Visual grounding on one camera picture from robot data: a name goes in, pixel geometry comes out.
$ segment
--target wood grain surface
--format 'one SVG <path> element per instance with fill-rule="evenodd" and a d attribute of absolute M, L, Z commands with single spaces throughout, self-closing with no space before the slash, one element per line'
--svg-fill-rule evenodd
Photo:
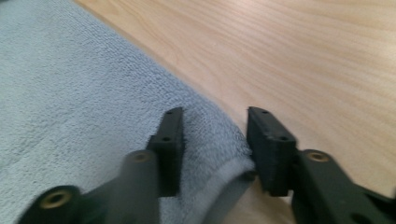
<path fill-rule="evenodd" d="M 396 187 L 393 0 L 77 0 L 216 102 L 245 130 L 273 112 L 299 147 L 331 153 L 351 178 Z M 290 223 L 256 183 L 224 223 Z"/>

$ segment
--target black plastic tab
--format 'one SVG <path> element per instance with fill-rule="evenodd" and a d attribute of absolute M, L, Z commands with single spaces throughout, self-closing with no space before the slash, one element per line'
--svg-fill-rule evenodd
<path fill-rule="evenodd" d="M 184 153 L 182 107 L 169 110 L 163 115 L 158 132 L 151 136 L 147 149 L 158 156 L 160 196 L 175 196 L 179 191 Z"/>
<path fill-rule="evenodd" d="M 296 139 L 268 111 L 248 109 L 247 142 L 262 183 L 262 190 L 272 196 L 287 196 L 290 165 L 296 155 Z"/>

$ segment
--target gray towel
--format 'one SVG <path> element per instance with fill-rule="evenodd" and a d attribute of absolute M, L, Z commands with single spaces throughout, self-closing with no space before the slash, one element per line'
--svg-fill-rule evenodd
<path fill-rule="evenodd" d="M 0 1 L 0 222 L 14 223 L 43 190 L 111 179 L 177 106 L 181 192 L 161 199 L 162 223 L 201 223 L 253 168 L 230 119 L 75 3 Z"/>

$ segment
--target blue-gray fabric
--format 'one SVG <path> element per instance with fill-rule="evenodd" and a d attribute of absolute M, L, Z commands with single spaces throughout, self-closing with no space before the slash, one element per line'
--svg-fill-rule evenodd
<path fill-rule="evenodd" d="M 0 1 L 0 222 L 14 223 L 43 190 L 111 179 L 176 106 L 186 152 L 162 223 L 200 223 L 253 168 L 230 119 L 72 1 Z"/>

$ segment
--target black plastic bracket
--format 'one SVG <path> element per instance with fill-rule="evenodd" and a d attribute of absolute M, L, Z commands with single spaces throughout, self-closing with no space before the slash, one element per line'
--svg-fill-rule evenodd
<path fill-rule="evenodd" d="M 183 110 L 167 111 L 146 150 L 130 153 L 120 175 L 81 194 L 75 186 L 58 186 L 41 194 L 19 224 L 159 224 L 158 197 L 179 191 L 184 152 Z"/>
<path fill-rule="evenodd" d="M 354 184 L 325 152 L 299 151 L 296 139 L 268 111 L 248 109 L 247 142 L 263 191 L 286 196 L 293 190 L 297 223 L 395 223 L 396 199 Z"/>

